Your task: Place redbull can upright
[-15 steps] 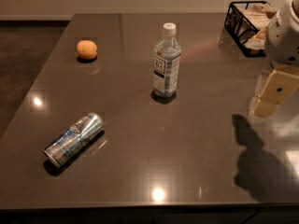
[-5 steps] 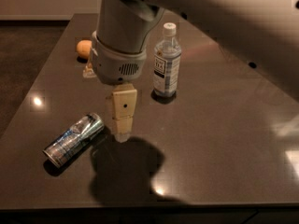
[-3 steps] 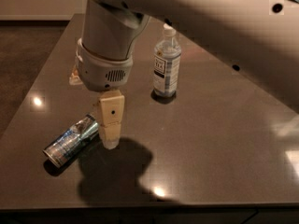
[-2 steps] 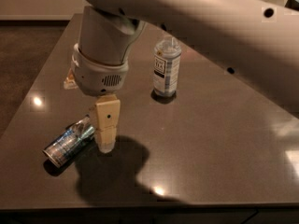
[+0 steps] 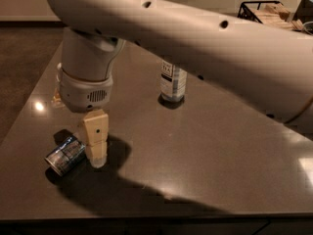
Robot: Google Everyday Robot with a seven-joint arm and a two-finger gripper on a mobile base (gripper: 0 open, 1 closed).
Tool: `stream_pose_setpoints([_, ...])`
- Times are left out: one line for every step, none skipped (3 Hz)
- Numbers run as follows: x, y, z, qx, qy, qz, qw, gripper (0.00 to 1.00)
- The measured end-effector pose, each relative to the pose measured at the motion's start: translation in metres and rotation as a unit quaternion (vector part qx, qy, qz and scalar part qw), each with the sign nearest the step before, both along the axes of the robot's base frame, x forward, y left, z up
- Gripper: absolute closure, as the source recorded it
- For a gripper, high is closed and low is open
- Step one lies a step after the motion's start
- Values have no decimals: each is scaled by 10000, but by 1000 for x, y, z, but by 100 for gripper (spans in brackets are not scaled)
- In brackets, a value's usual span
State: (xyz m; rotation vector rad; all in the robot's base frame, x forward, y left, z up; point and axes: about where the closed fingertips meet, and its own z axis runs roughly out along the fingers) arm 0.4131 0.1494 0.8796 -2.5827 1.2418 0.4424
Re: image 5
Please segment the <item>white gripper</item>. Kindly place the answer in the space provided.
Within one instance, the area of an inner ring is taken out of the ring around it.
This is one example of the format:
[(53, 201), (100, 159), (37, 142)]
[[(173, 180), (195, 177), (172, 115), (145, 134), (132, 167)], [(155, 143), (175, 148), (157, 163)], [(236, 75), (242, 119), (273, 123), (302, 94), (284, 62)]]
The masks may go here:
[(66, 74), (62, 64), (57, 65), (52, 106), (63, 108), (66, 105), (74, 113), (92, 111), (83, 118), (82, 124), (86, 156), (94, 168), (102, 167), (107, 161), (109, 116), (101, 108), (110, 100), (112, 86), (111, 75), (103, 81), (84, 81)]

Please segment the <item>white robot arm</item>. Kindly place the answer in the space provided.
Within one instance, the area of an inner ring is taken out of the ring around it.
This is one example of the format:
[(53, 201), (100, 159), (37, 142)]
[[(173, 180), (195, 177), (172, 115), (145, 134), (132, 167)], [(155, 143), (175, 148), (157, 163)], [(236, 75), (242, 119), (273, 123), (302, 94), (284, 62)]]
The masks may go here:
[(47, 0), (61, 21), (128, 40), (313, 137), (313, 36), (164, 0)]

